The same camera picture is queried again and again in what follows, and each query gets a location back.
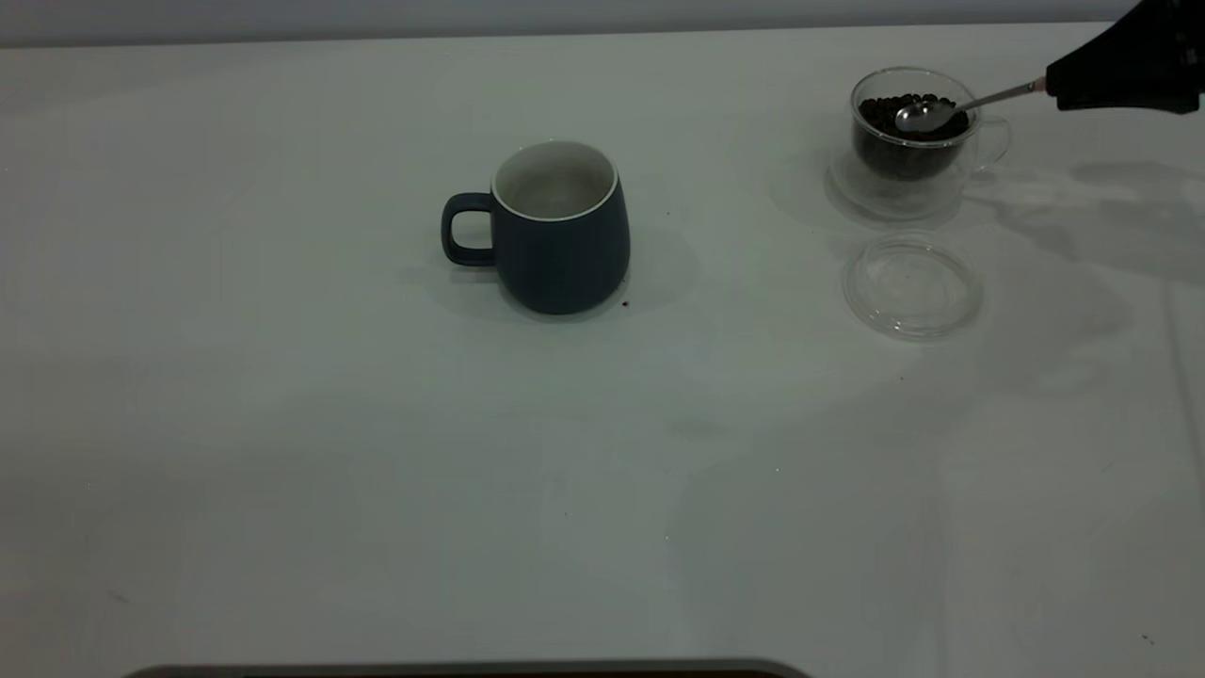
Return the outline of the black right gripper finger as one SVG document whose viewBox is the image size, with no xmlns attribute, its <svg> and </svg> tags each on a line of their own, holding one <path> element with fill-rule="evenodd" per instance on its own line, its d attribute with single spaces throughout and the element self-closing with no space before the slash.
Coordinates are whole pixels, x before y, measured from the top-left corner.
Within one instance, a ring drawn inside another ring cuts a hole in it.
<svg viewBox="0 0 1205 678">
<path fill-rule="evenodd" d="M 1135 108 L 1185 114 L 1200 110 L 1197 53 L 1153 43 L 1084 45 L 1046 67 L 1045 90 L 1058 110 Z"/>
</svg>

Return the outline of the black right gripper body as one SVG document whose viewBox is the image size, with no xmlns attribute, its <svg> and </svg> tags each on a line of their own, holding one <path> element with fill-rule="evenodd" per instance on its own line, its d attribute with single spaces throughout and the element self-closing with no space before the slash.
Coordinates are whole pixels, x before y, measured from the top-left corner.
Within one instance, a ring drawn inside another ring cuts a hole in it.
<svg viewBox="0 0 1205 678">
<path fill-rule="evenodd" d="M 1098 35 L 1103 41 L 1138 39 L 1203 43 L 1204 1 L 1139 1 Z"/>
</svg>

